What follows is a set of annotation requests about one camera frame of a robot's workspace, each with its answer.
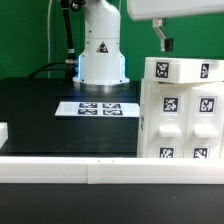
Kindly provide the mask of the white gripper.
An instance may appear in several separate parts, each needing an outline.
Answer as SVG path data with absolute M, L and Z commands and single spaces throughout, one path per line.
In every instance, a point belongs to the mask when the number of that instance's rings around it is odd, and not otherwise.
M 153 19 L 161 51 L 172 52 L 174 39 L 163 32 L 164 18 L 223 12 L 224 0 L 127 0 L 127 11 L 133 20 Z

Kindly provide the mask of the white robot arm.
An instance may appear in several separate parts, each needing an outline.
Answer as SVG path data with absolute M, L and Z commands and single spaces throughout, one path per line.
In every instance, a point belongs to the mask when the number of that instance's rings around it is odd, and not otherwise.
M 73 83 L 103 88 L 125 85 L 125 58 L 120 52 L 119 10 L 107 0 L 59 0 L 66 29 L 68 59 L 74 63 Z M 69 13 L 85 10 L 85 48 L 75 53 Z M 127 12 L 134 20 L 150 20 L 160 39 L 160 49 L 171 52 L 174 40 L 162 31 L 167 18 L 218 13 L 224 0 L 127 0 Z

